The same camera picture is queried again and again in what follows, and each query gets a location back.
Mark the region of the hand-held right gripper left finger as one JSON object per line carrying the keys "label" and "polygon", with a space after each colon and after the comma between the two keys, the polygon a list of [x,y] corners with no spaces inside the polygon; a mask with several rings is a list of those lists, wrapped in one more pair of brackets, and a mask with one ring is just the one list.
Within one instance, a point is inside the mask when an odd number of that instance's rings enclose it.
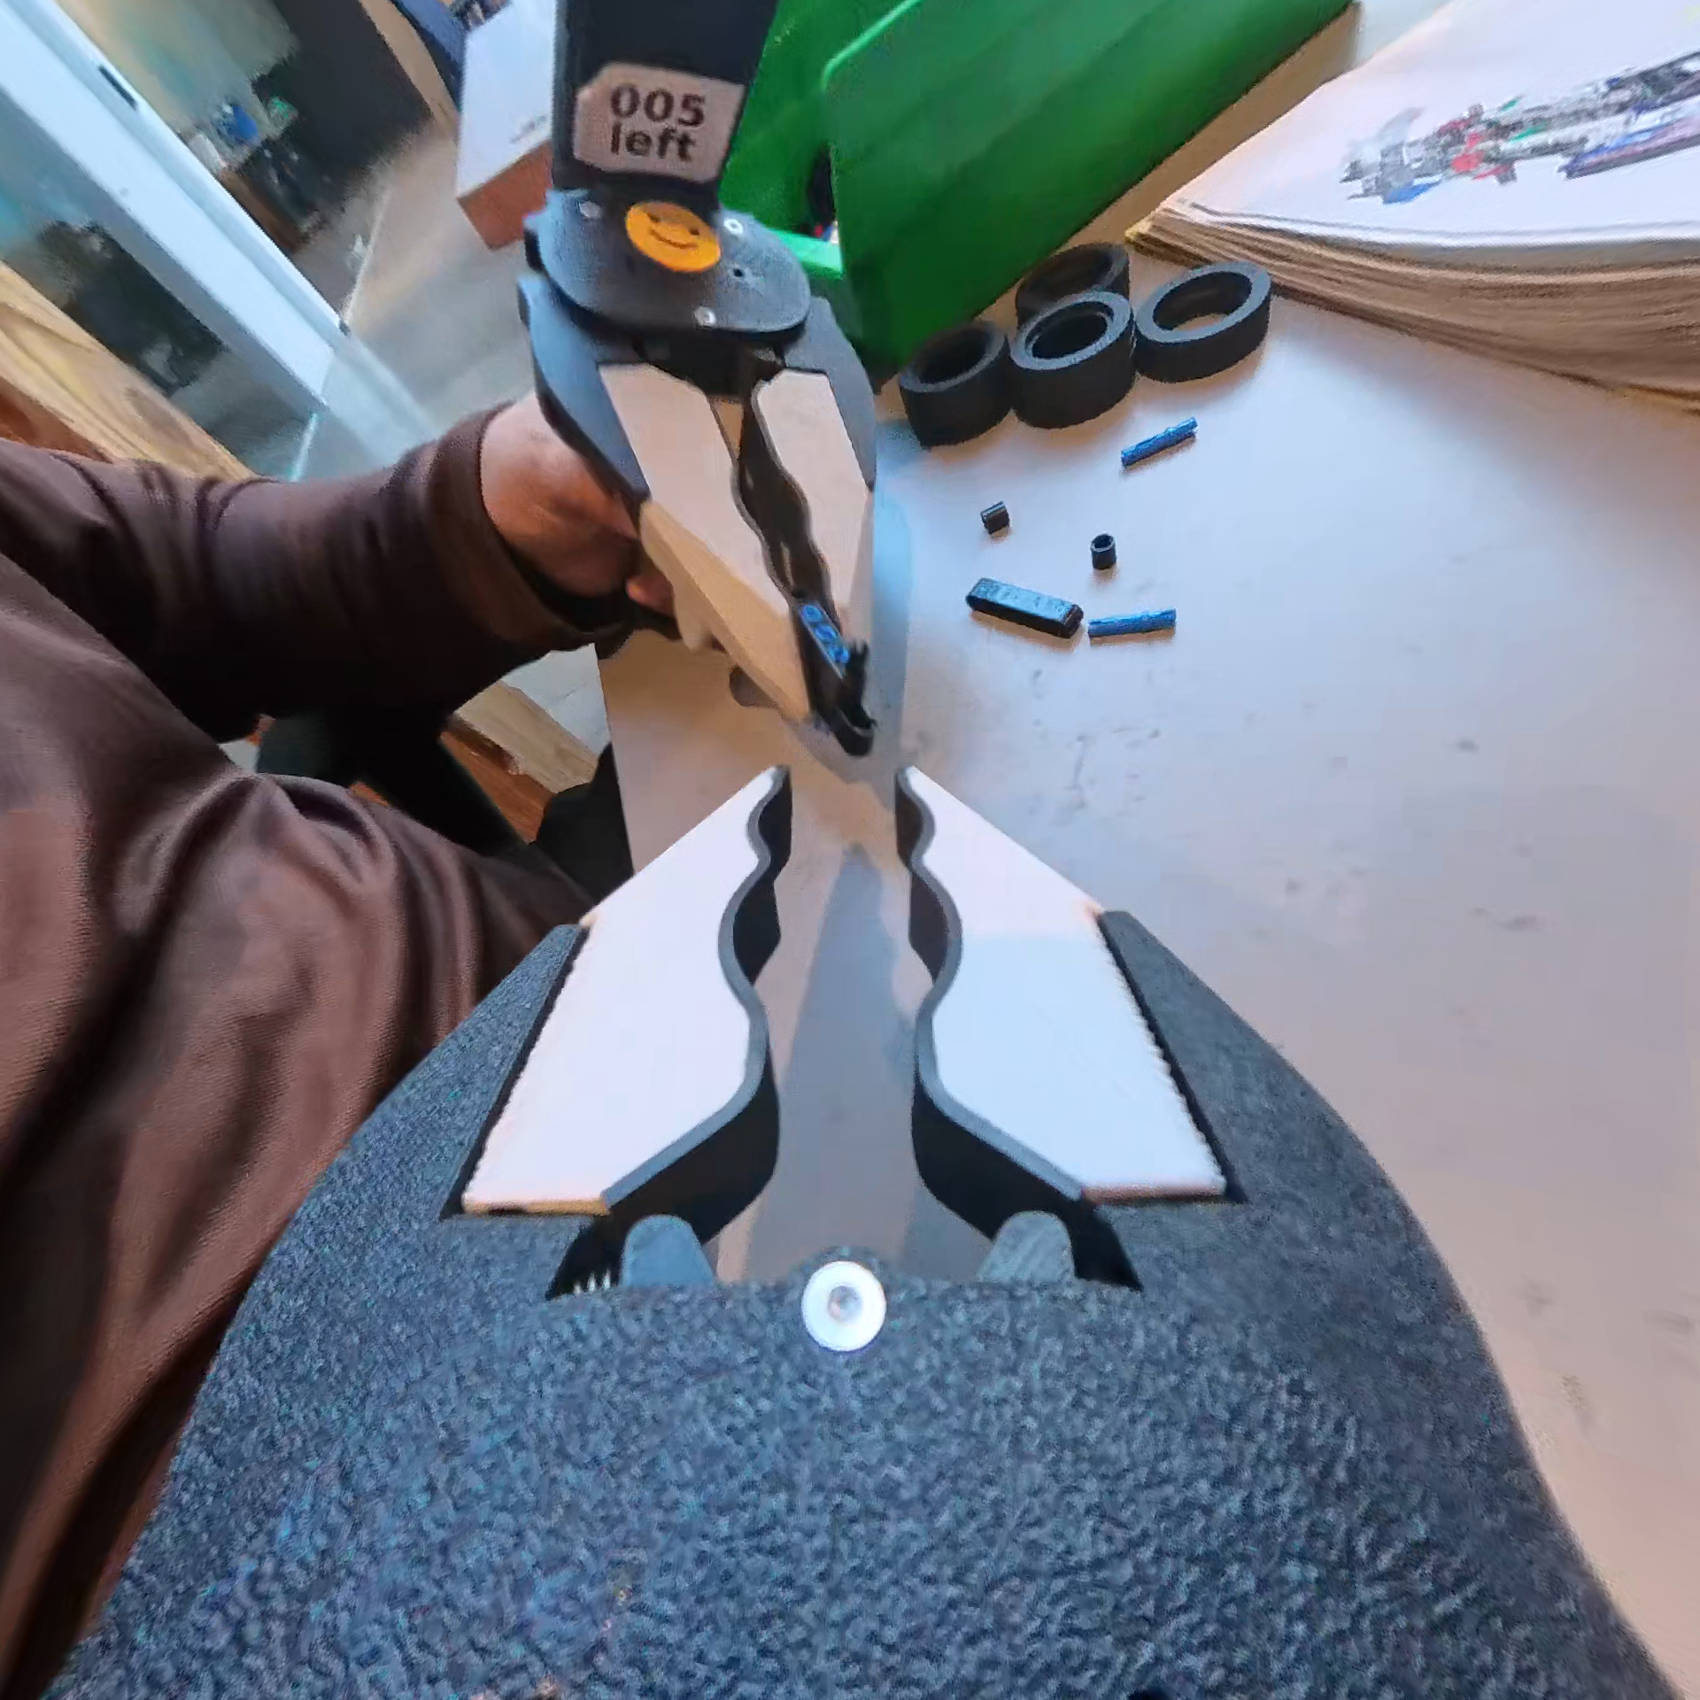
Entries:
{"label": "hand-held right gripper left finger", "polygon": [[464,1215],[723,1229],[760,1197],[779,1108],[755,980],[791,829],[791,775],[769,768],[587,912]]}

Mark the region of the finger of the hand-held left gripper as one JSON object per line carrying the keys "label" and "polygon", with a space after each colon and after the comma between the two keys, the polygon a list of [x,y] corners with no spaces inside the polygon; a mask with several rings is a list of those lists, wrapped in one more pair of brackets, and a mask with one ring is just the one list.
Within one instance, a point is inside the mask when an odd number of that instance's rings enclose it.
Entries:
{"label": "finger of the hand-held left gripper", "polygon": [[661,368],[599,379],[635,467],[639,538],[687,646],[720,643],[778,712],[815,719],[815,546],[781,461],[785,434],[815,405],[795,383],[815,374],[757,372],[739,453],[695,383]]}
{"label": "finger of the hand-held left gripper", "polygon": [[865,643],[876,486],[874,394],[861,368],[778,368],[753,381],[737,490],[788,609],[824,605]]}

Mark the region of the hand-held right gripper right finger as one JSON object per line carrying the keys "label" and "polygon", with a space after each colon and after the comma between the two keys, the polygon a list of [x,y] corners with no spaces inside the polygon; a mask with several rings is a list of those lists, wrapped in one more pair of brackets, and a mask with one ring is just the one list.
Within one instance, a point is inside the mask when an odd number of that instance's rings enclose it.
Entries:
{"label": "hand-held right gripper right finger", "polygon": [[968,1180],[1086,1208],[1218,1202],[1227,1170],[1132,974],[1109,911],[915,765],[895,780],[922,1112]]}

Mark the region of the black beam assembly blue pins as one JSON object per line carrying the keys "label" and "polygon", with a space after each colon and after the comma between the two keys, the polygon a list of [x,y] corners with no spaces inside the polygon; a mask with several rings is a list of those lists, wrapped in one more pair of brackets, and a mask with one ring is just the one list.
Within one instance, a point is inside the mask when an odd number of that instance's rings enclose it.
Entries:
{"label": "black beam assembly blue pins", "polygon": [[873,754],[876,721],[865,702],[869,648],[845,637],[818,602],[793,605],[802,681],[813,722],[852,760]]}

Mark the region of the person's left forearm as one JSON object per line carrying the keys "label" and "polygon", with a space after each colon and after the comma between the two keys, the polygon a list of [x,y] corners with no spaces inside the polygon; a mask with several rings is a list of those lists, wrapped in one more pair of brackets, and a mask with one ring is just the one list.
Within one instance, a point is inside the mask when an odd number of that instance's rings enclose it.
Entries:
{"label": "person's left forearm", "polygon": [[213,482],[16,452],[4,557],[202,730],[459,702],[581,648],[586,599],[503,540],[482,498],[493,413],[388,470]]}

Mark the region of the light grey desk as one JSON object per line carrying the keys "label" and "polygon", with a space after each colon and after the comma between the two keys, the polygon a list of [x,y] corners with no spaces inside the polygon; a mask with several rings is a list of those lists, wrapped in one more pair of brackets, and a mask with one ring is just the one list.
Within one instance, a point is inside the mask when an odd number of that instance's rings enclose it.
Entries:
{"label": "light grey desk", "polygon": [[[881,409],[874,758],[839,769],[653,634],[601,670],[639,863],[793,774],[760,977],[779,1165],[720,1273],[837,1247],[978,1263],[908,1145],[930,977],[891,772],[912,761],[1132,912],[1342,1113],[1696,1697],[1696,417],[1289,301],[1241,368],[1138,384],[1078,432],[930,453]],[[1193,444],[1120,467],[1189,417]],[[982,577],[1082,626],[974,614]],[[1140,609],[1177,631],[1088,641]]]}

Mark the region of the black brick beam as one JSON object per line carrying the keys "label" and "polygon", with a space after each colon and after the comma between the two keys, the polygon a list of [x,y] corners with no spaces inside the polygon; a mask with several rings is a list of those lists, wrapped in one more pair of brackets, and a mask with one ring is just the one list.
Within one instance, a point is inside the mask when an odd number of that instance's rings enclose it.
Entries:
{"label": "black brick beam", "polygon": [[1085,609],[1074,602],[990,577],[972,585],[965,604],[970,611],[995,624],[1053,640],[1071,640],[1085,621]]}

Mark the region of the white wood-edged table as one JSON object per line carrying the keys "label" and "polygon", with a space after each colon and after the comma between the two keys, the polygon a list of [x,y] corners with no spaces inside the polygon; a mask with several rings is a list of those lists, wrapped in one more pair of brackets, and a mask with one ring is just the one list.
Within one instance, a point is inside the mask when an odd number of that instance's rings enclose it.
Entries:
{"label": "white wood-edged table", "polygon": [[550,187],[557,4],[512,3],[469,29],[456,199],[487,249],[523,238]]}

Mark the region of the green plastic bin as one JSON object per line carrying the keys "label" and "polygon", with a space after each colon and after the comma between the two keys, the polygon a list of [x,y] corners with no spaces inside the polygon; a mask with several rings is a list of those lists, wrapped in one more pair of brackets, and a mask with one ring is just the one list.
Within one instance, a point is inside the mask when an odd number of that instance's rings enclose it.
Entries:
{"label": "green plastic bin", "polygon": [[1249,94],[1344,3],[788,3],[720,197],[898,368]]}

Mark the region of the person's brown shirt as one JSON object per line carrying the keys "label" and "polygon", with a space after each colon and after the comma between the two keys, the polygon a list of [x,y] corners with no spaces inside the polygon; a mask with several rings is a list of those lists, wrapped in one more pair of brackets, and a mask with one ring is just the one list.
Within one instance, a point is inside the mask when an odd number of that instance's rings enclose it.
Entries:
{"label": "person's brown shirt", "polygon": [[52,1681],[318,1176],[583,912],[242,769],[259,716],[202,730],[3,559],[4,1697]]}

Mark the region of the plywood board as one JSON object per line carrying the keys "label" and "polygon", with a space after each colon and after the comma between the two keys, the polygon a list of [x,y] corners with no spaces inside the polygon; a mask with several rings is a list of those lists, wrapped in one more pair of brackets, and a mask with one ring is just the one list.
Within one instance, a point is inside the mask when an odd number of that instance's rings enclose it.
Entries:
{"label": "plywood board", "polygon": [[148,461],[221,482],[249,467],[3,268],[3,438],[97,461]]}

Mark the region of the open instruction booklet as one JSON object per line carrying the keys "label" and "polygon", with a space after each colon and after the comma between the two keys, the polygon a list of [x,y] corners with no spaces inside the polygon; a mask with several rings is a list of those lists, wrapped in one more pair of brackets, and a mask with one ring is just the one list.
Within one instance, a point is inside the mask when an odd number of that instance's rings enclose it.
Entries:
{"label": "open instruction booklet", "polygon": [[1129,238],[1696,413],[1699,4],[1447,4]]}

